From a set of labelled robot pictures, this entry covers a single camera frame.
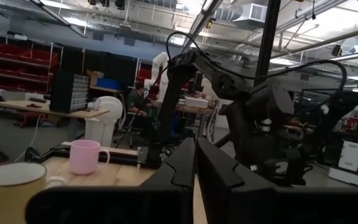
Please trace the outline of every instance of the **cardboard box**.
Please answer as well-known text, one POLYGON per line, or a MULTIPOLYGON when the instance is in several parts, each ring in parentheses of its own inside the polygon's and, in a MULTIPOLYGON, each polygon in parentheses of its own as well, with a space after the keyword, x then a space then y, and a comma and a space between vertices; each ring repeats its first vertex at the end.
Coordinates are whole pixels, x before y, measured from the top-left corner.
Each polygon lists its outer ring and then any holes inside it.
POLYGON ((87 70, 86 74, 91 77, 91 86, 96 86, 97 82, 98 82, 98 78, 103 78, 104 73, 103 72, 98 72, 98 71, 91 71, 91 70, 87 70))

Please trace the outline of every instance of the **mug handle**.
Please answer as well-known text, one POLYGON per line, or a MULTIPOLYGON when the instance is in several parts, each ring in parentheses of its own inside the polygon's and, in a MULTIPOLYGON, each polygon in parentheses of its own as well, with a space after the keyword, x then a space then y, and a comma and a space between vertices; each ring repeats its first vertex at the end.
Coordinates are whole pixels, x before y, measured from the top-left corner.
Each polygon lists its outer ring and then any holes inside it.
POLYGON ((47 178, 47 188, 49 187, 49 185, 52 182, 59 182, 60 185, 62 185, 62 186, 67 184, 66 179, 64 179, 63 177, 48 177, 47 178))
POLYGON ((109 164, 110 161, 110 152, 107 149, 100 149, 99 152, 105 152, 107 154, 106 164, 109 164))

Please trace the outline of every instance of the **white box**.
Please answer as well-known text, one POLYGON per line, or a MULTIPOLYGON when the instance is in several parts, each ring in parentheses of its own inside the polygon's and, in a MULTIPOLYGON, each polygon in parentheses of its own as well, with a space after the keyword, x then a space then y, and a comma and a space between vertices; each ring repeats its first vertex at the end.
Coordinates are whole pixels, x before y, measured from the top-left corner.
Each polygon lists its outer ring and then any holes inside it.
POLYGON ((185 97, 185 102, 187 106, 194 106, 199 108, 207 108, 208 107, 208 100, 204 99, 197 99, 192 97, 185 97))

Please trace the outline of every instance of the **black cable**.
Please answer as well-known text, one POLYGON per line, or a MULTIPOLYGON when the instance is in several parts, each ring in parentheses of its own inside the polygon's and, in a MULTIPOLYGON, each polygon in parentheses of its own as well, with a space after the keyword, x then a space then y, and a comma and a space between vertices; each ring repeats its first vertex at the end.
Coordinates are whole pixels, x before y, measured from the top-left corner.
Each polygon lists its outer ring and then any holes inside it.
MULTIPOLYGON (((157 84, 157 80, 161 78, 162 73, 168 68, 168 66, 166 66, 165 68, 163 68, 161 70, 161 72, 158 74, 157 79, 154 81, 153 85, 150 87, 150 90, 157 84)), ((136 114, 134 115, 134 117, 136 118, 136 116, 139 114, 140 112, 140 108, 137 110, 136 114)), ((121 136, 121 138, 118 140, 117 144, 116 144, 116 148, 118 148, 118 146, 120 145, 121 141, 124 139, 125 135, 128 134, 129 130, 132 128, 132 126, 134 125, 134 122, 132 122, 131 124, 128 125, 128 128, 126 129, 126 131, 124 132, 124 134, 121 136)))
MULTIPOLYGON (((293 72, 293 71, 296 71, 296 70, 300 70, 302 68, 305 68, 305 67, 309 67, 309 66, 312 66, 312 65, 320 65, 320 64, 324 64, 324 63, 331 63, 331 64, 334 64, 336 66, 339 67, 339 69, 341 70, 342 72, 342 80, 341 80, 341 84, 339 85, 338 89, 335 91, 335 93, 333 95, 337 95, 339 92, 341 92, 344 88, 344 85, 346 84, 346 80, 347 80, 347 71, 346 71, 346 68, 343 64, 341 64, 340 62, 337 62, 337 61, 333 61, 333 60, 328 60, 328 59, 324 59, 324 60, 317 60, 317 61, 314 61, 314 62, 309 62, 309 63, 305 63, 303 65, 299 65, 299 66, 296 66, 296 67, 293 67, 293 68, 288 68, 282 72, 278 72, 278 73, 274 73, 274 74, 271 74, 271 75, 263 75, 263 76, 259 76, 259 77, 250 77, 250 76, 245 76, 245 75, 242 75, 242 74, 239 74, 239 73, 236 73, 236 72, 233 72, 227 68, 224 68, 220 65, 218 65, 218 67, 226 72, 229 72, 230 74, 232 75, 235 75, 237 77, 240 77, 240 78, 244 78, 244 79, 250 79, 250 80, 256 80, 256 79, 259 79, 259 78, 272 78, 272 77, 277 77, 277 76, 281 76, 281 75, 285 75, 286 73, 288 72, 293 72)), ((323 101, 322 103, 320 104, 317 104, 317 105, 314 105, 314 106, 309 106, 308 108, 305 108, 303 110, 300 110, 298 111, 296 114, 292 115, 292 116, 289 116, 287 119, 292 119, 296 116, 299 116, 300 114, 303 114, 303 113, 307 113, 307 112, 310 112, 310 111, 313 111, 315 110, 316 108, 319 108, 320 106, 328 103, 330 98, 328 98, 327 100, 323 101)))
POLYGON ((170 52, 169 52, 169 40, 171 39, 171 37, 173 36, 173 35, 175 35, 175 34, 181 34, 181 35, 184 35, 184 36, 186 36, 187 38, 189 38, 191 41, 192 41, 192 43, 196 46, 196 48, 197 48, 197 50, 200 50, 201 51, 201 49, 200 49, 200 47, 198 46, 198 44, 197 44, 197 42, 191 37, 191 35, 190 34, 187 34, 187 33, 185 33, 185 32, 181 32, 181 31, 175 31, 175 32, 173 32, 173 33, 171 33, 168 37, 167 37, 167 41, 166 41, 166 43, 165 43, 165 47, 167 48, 167 54, 168 54, 168 58, 169 58, 169 61, 171 61, 171 54, 170 54, 170 52))
POLYGON ((313 9, 312 9, 312 11, 311 11, 311 19, 312 20, 315 20, 316 19, 316 14, 314 13, 314 4, 315 4, 315 2, 316 2, 316 0, 313 0, 313 9))

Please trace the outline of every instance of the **blue bin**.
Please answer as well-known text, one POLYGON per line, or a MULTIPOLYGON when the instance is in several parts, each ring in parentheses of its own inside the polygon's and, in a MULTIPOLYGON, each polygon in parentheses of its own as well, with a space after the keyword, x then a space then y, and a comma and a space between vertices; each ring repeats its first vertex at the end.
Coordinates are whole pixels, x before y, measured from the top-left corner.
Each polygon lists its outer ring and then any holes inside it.
POLYGON ((98 78, 96 86, 113 90, 122 90, 122 86, 117 80, 112 80, 108 78, 98 78))

